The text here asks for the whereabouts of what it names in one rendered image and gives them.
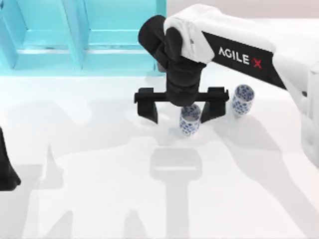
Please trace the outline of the blue and white patterned cup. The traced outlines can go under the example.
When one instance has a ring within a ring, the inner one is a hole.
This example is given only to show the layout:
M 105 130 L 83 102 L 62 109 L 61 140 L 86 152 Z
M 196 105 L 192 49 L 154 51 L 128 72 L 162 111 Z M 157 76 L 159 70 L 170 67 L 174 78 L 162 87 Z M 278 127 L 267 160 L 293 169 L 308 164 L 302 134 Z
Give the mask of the blue and white patterned cup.
M 179 128 L 185 136 L 194 135 L 200 126 L 201 109 L 197 104 L 182 107 L 179 115 Z
M 231 109 L 236 117 L 246 115 L 253 104 L 255 98 L 254 90 L 246 84 L 241 84 L 236 87 L 232 100 Z

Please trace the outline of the light blue rack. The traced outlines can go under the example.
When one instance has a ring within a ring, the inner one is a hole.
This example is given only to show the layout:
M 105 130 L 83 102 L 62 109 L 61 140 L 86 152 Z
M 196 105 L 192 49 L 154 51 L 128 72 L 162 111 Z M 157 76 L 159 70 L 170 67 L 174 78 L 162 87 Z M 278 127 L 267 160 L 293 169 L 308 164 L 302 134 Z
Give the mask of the light blue rack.
M 158 75 L 138 43 L 168 0 L 0 0 L 0 76 Z

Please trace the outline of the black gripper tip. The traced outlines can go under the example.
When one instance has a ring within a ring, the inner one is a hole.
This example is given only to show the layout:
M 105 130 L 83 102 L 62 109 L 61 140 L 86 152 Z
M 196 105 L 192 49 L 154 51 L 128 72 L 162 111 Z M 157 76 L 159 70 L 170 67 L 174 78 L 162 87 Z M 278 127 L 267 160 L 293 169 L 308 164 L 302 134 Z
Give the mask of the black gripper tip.
M 21 179 L 9 160 L 3 130 L 0 127 L 0 191 L 13 191 L 20 184 Z

